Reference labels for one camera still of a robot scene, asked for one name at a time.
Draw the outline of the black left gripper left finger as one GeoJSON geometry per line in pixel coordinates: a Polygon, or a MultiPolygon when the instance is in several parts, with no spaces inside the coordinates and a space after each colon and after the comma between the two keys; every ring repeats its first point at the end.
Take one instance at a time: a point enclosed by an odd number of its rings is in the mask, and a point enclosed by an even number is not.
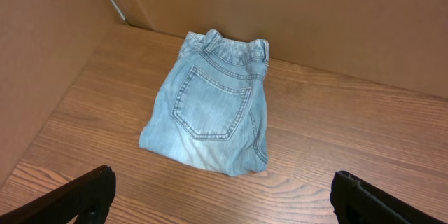
{"type": "Polygon", "coordinates": [[[102,165],[51,192],[1,215],[7,224],[103,224],[116,195],[116,175],[102,165]]]}

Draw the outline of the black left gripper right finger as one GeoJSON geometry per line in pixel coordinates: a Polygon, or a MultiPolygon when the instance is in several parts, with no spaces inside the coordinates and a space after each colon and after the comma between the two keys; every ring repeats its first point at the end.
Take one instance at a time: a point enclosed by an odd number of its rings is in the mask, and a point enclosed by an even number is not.
{"type": "Polygon", "coordinates": [[[335,173],[330,202],[339,224],[444,224],[347,171],[335,173]]]}

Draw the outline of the light blue denim shorts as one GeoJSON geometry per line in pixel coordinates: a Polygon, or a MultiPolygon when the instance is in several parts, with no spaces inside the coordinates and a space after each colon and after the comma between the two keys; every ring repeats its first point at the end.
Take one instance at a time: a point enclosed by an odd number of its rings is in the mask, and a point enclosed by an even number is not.
{"type": "Polygon", "coordinates": [[[269,61],[265,39],[233,41],[215,29],[188,33],[139,147],[228,176],[265,171],[269,61]]]}

